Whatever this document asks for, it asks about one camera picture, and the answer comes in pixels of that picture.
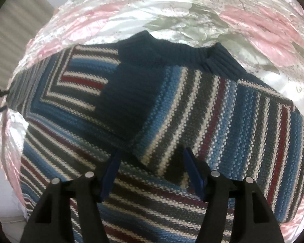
blue stripe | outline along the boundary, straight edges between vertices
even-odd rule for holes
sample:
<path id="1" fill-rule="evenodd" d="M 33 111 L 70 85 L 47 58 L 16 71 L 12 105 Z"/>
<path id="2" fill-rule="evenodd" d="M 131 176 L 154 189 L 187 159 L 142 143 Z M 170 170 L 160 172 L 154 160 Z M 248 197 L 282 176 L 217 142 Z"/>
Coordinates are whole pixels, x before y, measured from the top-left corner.
<path id="1" fill-rule="evenodd" d="M 37 204 L 39 201 L 39 197 L 32 191 L 32 189 L 30 189 L 30 187 L 25 184 L 20 182 L 20 187 L 21 187 L 21 191 L 24 194 L 28 194 L 28 196 Z"/>
<path id="2" fill-rule="evenodd" d="M 284 222 L 288 203 L 293 192 L 293 184 L 296 179 L 297 165 L 301 157 L 302 143 L 302 117 L 300 114 L 291 112 L 290 114 L 290 134 L 289 149 L 285 165 L 285 171 L 279 187 L 277 196 L 275 217 L 278 222 Z"/>
<path id="3" fill-rule="evenodd" d="M 55 171 L 53 167 L 47 164 L 39 154 L 37 154 L 33 148 L 27 143 L 24 142 L 24 156 L 26 156 L 37 168 L 49 179 L 60 178 L 62 181 L 67 181 L 67 179 L 62 176 L 60 173 Z"/>
<path id="4" fill-rule="evenodd" d="M 255 113 L 256 92 L 244 86 L 237 87 L 236 105 L 230 132 L 226 141 L 219 172 L 227 178 L 242 180 L 243 168 L 249 154 Z"/>
<path id="5" fill-rule="evenodd" d="M 172 102 L 174 100 L 174 96 L 177 92 L 182 68 L 179 66 L 174 66 L 172 68 L 167 67 L 166 70 L 167 76 L 169 75 L 170 71 L 172 72 L 170 81 L 166 80 L 162 84 L 160 94 L 156 98 L 156 103 L 158 105 L 153 107 L 147 122 L 143 126 L 143 129 L 146 127 L 146 124 L 148 122 L 152 121 L 152 123 L 149 129 L 145 133 L 143 133 L 143 137 L 140 143 L 134 149 L 134 154 L 138 158 L 141 158 L 145 154 L 147 147 L 149 147 L 149 145 L 154 140 L 157 132 L 159 131 L 166 116 L 169 113 Z"/>
<path id="6" fill-rule="evenodd" d="M 78 243 L 83 243 L 83 239 L 82 237 L 73 229 L 73 237 L 74 239 L 78 242 Z"/>
<path id="7" fill-rule="evenodd" d="M 87 73 L 96 76 L 110 76 L 116 69 L 116 64 L 87 59 L 71 59 L 67 67 L 67 71 Z"/>
<path id="8" fill-rule="evenodd" d="M 211 158 L 208 162 L 208 165 L 211 169 L 217 169 L 218 168 L 218 156 L 220 151 L 222 150 L 222 145 L 225 141 L 225 133 L 228 133 L 229 125 L 230 125 L 230 114 L 232 111 L 232 105 L 234 103 L 235 99 L 235 92 L 237 88 L 237 83 L 234 81 L 228 81 L 229 85 L 226 86 L 225 90 L 225 96 L 226 96 L 226 107 L 223 111 L 222 117 L 219 119 L 221 120 L 220 124 L 217 125 L 216 130 L 218 130 L 218 133 L 213 135 L 212 143 L 213 144 L 213 151 L 211 154 Z"/>
<path id="9" fill-rule="evenodd" d="M 68 142 L 75 144 L 76 146 L 80 147 L 82 150 L 87 150 L 87 151 L 95 154 L 95 156 L 97 158 L 99 158 L 99 160 L 105 161 L 108 159 L 108 156 L 106 156 L 104 153 L 102 153 L 100 151 L 97 151 L 91 145 L 86 145 L 85 143 L 83 143 L 81 140 L 77 139 L 73 135 L 70 135 L 69 133 L 63 131 L 63 129 L 59 129 L 59 128 L 53 126 L 50 123 L 50 121 L 47 120 L 46 118 L 39 117 L 39 116 L 37 116 L 37 114 L 31 114 L 31 116 L 28 116 L 28 117 L 30 117 L 36 121 L 40 121 L 46 128 L 50 129 L 58 136 L 65 137 L 68 140 Z M 121 173 L 125 172 L 125 173 L 129 173 L 132 176 L 137 176 L 138 178 L 141 178 L 142 180 L 144 180 L 146 182 L 155 183 L 160 186 L 165 186 L 169 189 L 173 189 L 173 191 L 175 193 L 185 193 L 185 190 L 182 190 L 180 188 L 180 186 L 174 185 L 173 183 L 170 183 L 157 176 L 150 175 L 147 172 L 145 172 L 144 170 L 137 170 L 136 168 L 133 168 L 130 165 L 122 163 L 119 171 Z"/>
<path id="10" fill-rule="evenodd" d="M 23 198 L 24 198 L 24 199 L 27 198 L 27 199 L 29 199 L 29 200 L 33 200 L 28 194 L 23 193 L 23 192 L 22 192 L 22 194 L 23 194 Z"/>
<path id="11" fill-rule="evenodd" d="M 45 89 L 46 83 L 49 80 L 48 77 L 52 69 L 52 63 L 50 62 L 50 64 L 51 65 L 45 69 L 38 84 L 36 93 L 31 103 L 31 112 L 38 113 L 57 125 L 60 125 L 65 129 L 69 129 L 71 132 L 77 133 L 80 137 L 88 140 L 91 143 L 97 143 L 97 140 L 112 143 L 115 137 L 101 129 L 101 127 L 97 127 L 96 124 L 75 116 L 54 105 L 40 102 L 41 95 Z"/>
<path id="12" fill-rule="evenodd" d="M 108 223 L 114 224 L 116 226 L 122 227 L 126 230 L 132 231 L 135 234 L 150 240 L 152 242 L 185 242 L 185 243 L 194 243 L 194 239 L 189 239 L 181 237 L 178 234 L 170 233 L 163 229 L 154 227 L 143 218 L 138 218 L 130 214 L 121 213 L 109 209 L 108 207 L 98 204 L 99 212 L 101 214 L 101 219 L 107 221 Z"/>

metal screw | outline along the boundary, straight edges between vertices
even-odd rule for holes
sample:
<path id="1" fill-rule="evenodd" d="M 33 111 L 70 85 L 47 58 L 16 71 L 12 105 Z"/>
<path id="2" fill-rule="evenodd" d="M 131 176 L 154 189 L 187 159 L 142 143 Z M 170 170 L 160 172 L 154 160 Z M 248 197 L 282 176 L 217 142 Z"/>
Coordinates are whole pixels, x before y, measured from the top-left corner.
<path id="1" fill-rule="evenodd" d="M 213 177 L 219 177 L 220 173 L 218 171 L 211 171 L 211 176 L 213 176 Z"/>
<path id="2" fill-rule="evenodd" d="M 57 185 L 60 182 L 60 180 L 58 178 L 54 178 L 51 183 L 54 185 Z"/>
<path id="3" fill-rule="evenodd" d="M 249 183 L 249 184 L 252 184 L 254 180 L 253 180 L 252 177 L 247 177 L 247 178 L 245 179 L 245 181 L 246 181 L 247 183 Z"/>
<path id="4" fill-rule="evenodd" d="M 94 175 L 95 175 L 94 172 L 86 172 L 85 177 L 91 178 L 91 177 L 93 177 Z"/>

striped sweater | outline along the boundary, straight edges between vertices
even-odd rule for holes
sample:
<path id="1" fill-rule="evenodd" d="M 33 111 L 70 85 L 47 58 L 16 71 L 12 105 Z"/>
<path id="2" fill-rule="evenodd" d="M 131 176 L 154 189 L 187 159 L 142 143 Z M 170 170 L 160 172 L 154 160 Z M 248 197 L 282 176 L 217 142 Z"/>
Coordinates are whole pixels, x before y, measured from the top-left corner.
<path id="1" fill-rule="evenodd" d="M 253 177 L 279 222 L 304 194 L 304 117 L 219 43 L 192 48 L 144 31 L 75 45 L 19 73 L 7 102 L 29 123 L 20 173 L 29 213 L 51 179 L 124 152 L 99 206 L 111 242 L 195 241 L 207 204 L 189 189 L 185 147 L 228 178 Z M 71 209 L 81 242 L 74 200 Z"/>

red stripe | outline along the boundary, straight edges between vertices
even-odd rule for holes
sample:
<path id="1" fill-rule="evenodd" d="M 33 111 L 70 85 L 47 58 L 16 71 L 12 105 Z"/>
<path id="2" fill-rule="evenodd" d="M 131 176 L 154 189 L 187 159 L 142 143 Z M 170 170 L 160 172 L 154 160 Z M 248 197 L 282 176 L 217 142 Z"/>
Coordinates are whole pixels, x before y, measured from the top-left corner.
<path id="1" fill-rule="evenodd" d="M 21 164 L 28 168 L 28 170 L 33 173 L 45 186 L 48 186 L 47 182 L 24 158 L 21 159 Z"/>
<path id="2" fill-rule="evenodd" d="M 135 239 L 133 237 L 131 237 L 130 235 L 127 235 L 121 231 L 118 231 L 118 230 L 115 230 L 109 226 L 106 226 L 104 225 L 104 229 L 105 229 L 105 232 L 108 234 L 108 235 L 111 235 L 111 236 L 114 236 L 116 238 L 119 238 L 121 239 L 122 241 L 124 242 L 128 242 L 128 243 L 142 243 L 141 240 L 139 239 Z"/>
<path id="3" fill-rule="evenodd" d="M 89 87 L 96 88 L 96 89 L 103 89 L 105 86 L 103 83 L 96 82 L 93 80 L 84 79 L 84 78 L 67 77 L 67 76 L 62 76 L 61 81 L 81 84 L 81 85 L 89 86 Z"/>
<path id="4" fill-rule="evenodd" d="M 24 197 L 24 200 L 31 204 L 31 205 L 25 204 L 26 208 L 30 207 L 31 210 L 33 210 L 35 208 L 35 206 L 33 205 L 33 203 L 31 202 L 30 199 L 28 199 L 27 197 Z"/>
<path id="5" fill-rule="evenodd" d="M 47 127 L 45 127 L 38 121 L 36 121 L 32 118 L 28 118 L 28 120 L 31 121 L 33 124 L 35 124 L 41 130 L 43 130 L 45 133 L 47 133 L 47 135 L 51 136 L 53 139 L 57 140 L 59 143 L 63 144 L 65 147 L 69 148 L 70 150 L 72 150 L 73 152 L 75 152 L 76 154 L 78 154 L 79 156 L 84 158 L 85 160 L 87 160 L 93 164 L 98 163 L 98 160 L 93 158 L 90 154 L 88 154 L 85 151 L 83 151 L 82 149 L 72 145 L 64 138 L 61 138 L 60 136 L 56 135 L 54 132 L 52 132 L 50 129 L 48 129 Z"/>
<path id="6" fill-rule="evenodd" d="M 78 206 L 77 204 L 75 204 L 73 201 L 70 200 L 70 205 L 74 207 L 74 209 L 76 210 L 76 212 L 78 212 Z M 105 232 L 108 234 L 108 235 L 111 235 L 111 236 L 114 236 L 114 237 L 117 237 L 125 242 L 129 242 L 129 243 L 132 243 L 132 242 L 137 242 L 137 243 L 140 243 L 141 241 L 140 240 L 137 240 L 137 239 L 134 239 L 132 238 L 131 236 L 129 235 L 126 235 L 124 233 L 122 233 L 121 231 L 117 231 L 109 226 L 106 226 L 104 225 L 104 229 L 105 229 Z"/>
<path id="7" fill-rule="evenodd" d="M 29 121 L 31 121 L 34 125 L 36 125 L 37 127 L 39 127 L 41 130 L 43 130 L 45 133 L 47 133 L 49 136 L 51 136 L 53 139 L 59 141 L 61 144 L 65 145 L 67 148 L 69 148 L 70 150 L 72 150 L 73 152 L 77 153 L 78 155 L 80 155 L 81 157 L 83 157 L 84 159 L 91 161 L 94 164 L 97 164 L 98 161 L 94 161 L 94 159 L 92 158 L 91 155 L 87 154 L 86 152 L 84 152 L 83 150 L 81 150 L 80 148 L 74 146 L 72 143 L 69 143 L 67 140 L 57 136 L 54 132 L 50 131 L 48 128 L 46 128 L 45 126 L 43 126 L 42 124 L 40 124 L 39 122 L 29 118 Z M 197 200 L 197 199 L 191 199 L 191 198 L 187 198 L 175 193 L 171 193 L 168 191 L 164 191 L 161 190 L 159 188 L 154 188 L 151 186 L 148 186 L 146 184 L 144 184 L 143 182 L 137 181 L 134 178 L 130 178 L 127 177 L 124 174 L 120 174 L 118 173 L 117 177 L 121 180 L 124 181 L 125 183 L 131 184 L 136 186 L 137 188 L 141 189 L 141 190 L 145 190 L 145 191 L 149 191 L 155 195 L 158 196 L 162 196 L 165 198 L 169 198 L 171 200 L 175 200 L 177 202 L 183 202 L 184 204 L 189 204 L 189 205 L 193 205 L 193 206 L 198 206 L 198 207 L 205 207 L 207 206 L 206 203 Z"/>
<path id="8" fill-rule="evenodd" d="M 279 144 L 278 144 L 278 151 L 277 157 L 275 162 L 275 168 L 273 172 L 272 181 L 268 191 L 267 201 L 269 205 L 272 203 L 274 191 L 278 182 L 279 172 L 281 170 L 282 162 L 284 159 L 284 151 L 286 145 L 286 133 L 287 133 L 287 109 L 282 107 L 281 111 L 281 123 L 280 123 L 280 133 L 279 133 Z"/>
<path id="9" fill-rule="evenodd" d="M 225 88 L 226 88 L 225 83 L 226 83 L 226 80 L 224 78 L 219 79 L 218 93 L 217 93 L 215 104 L 214 104 L 213 115 L 208 124 L 207 132 L 205 134 L 203 144 L 198 153 L 198 158 L 202 159 L 202 160 L 205 159 L 205 155 L 207 154 L 207 152 L 209 150 L 209 144 L 212 141 L 213 132 L 216 128 L 216 125 L 218 122 L 218 117 L 221 114 L 221 105 L 222 105 L 223 96 L 224 96 L 224 92 L 225 92 Z"/>

knit sweater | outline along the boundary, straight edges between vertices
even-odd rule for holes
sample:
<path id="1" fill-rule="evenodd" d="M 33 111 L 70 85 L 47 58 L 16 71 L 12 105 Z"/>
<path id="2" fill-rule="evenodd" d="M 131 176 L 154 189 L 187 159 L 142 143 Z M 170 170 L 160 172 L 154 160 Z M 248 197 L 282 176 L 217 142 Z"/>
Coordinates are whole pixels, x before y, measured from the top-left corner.
<path id="1" fill-rule="evenodd" d="M 19 73 L 7 101 L 29 122 L 20 175 L 29 212 L 49 180 L 126 155 L 99 206 L 111 242 L 195 241 L 207 204 L 187 191 L 185 147 L 228 178 L 253 177 L 279 222 L 304 194 L 304 117 L 220 43 L 192 48 L 143 31 L 75 45 Z"/>

